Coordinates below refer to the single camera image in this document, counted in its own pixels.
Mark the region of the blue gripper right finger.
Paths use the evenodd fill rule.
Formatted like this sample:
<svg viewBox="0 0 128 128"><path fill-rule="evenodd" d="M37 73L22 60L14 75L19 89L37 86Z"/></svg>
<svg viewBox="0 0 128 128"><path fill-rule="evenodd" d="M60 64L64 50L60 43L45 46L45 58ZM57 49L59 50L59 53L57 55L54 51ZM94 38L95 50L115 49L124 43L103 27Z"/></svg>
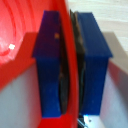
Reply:
<svg viewBox="0 0 128 128"><path fill-rule="evenodd" d="M109 46L92 13L70 12L79 72L79 113L99 114Z"/></svg>

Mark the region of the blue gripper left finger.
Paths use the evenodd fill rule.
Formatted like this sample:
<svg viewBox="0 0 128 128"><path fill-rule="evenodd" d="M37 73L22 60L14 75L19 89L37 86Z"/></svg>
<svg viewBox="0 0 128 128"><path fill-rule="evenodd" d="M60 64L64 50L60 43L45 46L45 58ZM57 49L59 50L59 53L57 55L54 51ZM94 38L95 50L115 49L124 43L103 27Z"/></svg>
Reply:
<svg viewBox="0 0 128 128"><path fill-rule="evenodd" d="M60 13L45 11L34 46L43 118L65 114L68 106L69 72Z"/></svg>

